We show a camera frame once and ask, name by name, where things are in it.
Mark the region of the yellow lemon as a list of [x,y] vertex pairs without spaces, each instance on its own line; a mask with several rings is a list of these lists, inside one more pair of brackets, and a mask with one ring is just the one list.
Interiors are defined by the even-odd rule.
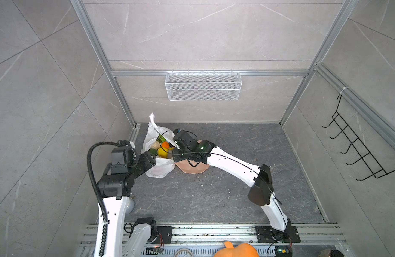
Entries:
[[167,149],[167,148],[164,148],[164,147],[160,147],[158,150],[157,150],[157,155],[159,156],[159,157],[161,157],[161,158],[168,158],[168,155],[169,155],[169,152],[168,152],[169,150]]

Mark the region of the white plastic bag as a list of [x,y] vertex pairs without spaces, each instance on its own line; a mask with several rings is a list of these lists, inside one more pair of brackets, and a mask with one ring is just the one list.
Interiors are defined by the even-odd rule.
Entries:
[[[155,123],[155,115],[151,113],[149,115],[149,123],[147,134],[144,139],[143,148],[141,153],[147,152],[151,149],[152,145],[157,142],[156,140],[161,136],[168,143],[176,145],[173,138],[174,133],[166,127],[158,126]],[[157,154],[155,155],[156,165],[146,172],[146,176],[149,178],[164,178],[167,174],[172,172],[175,168],[175,163],[172,158],[162,158]]]

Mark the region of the orange fruit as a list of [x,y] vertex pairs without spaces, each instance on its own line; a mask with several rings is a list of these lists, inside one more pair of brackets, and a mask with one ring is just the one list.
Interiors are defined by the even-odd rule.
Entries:
[[170,148],[170,145],[169,145],[169,143],[167,141],[161,143],[161,146],[162,146],[162,148],[166,148],[166,149]]

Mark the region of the pink dragon fruit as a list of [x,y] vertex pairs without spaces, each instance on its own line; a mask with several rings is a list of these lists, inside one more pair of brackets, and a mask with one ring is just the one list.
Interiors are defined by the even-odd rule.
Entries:
[[162,135],[159,135],[156,141],[159,142],[160,144],[163,144],[164,142],[166,142],[166,139]]

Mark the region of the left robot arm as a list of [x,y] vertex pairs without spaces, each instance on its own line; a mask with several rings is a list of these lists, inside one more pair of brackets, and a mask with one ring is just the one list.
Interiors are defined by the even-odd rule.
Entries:
[[139,176],[156,165],[155,156],[126,154],[122,149],[113,150],[113,161],[107,164],[101,179],[95,183],[99,196],[99,225],[95,246],[98,257],[139,257],[146,244],[157,238],[153,217],[139,218],[130,229],[129,240],[123,244],[125,215],[134,207],[130,198],[131,188]]

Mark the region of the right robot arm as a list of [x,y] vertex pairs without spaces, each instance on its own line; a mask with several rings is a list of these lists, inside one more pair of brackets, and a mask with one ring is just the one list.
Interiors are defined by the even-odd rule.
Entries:
[[198,142],[189,131],[175,129],[174,142],[176,148],[172,155],[175,161],[186,160],[193,168],[207,164],[237,177],[250,187],[248,199],[262,208],[270,226],[284,235],[288,234],[291,221],[275,196],[269,166],[264,164],[259,167],[244,162],[208,140]]

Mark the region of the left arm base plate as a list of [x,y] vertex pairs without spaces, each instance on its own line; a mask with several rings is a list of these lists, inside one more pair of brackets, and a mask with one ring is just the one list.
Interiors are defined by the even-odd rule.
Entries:
[[150,244],[170,244],[172,241],[173,227],[171,226],[159,226],[152,228],[151,237],[147,241]]

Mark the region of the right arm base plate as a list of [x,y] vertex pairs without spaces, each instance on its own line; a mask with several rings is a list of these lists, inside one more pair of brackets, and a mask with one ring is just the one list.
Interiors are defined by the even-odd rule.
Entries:
[[255,226],[255,234],[259,243],[300,243],[301,239],[295,226],[288,226],[284,231],[279,231],[271,226]]

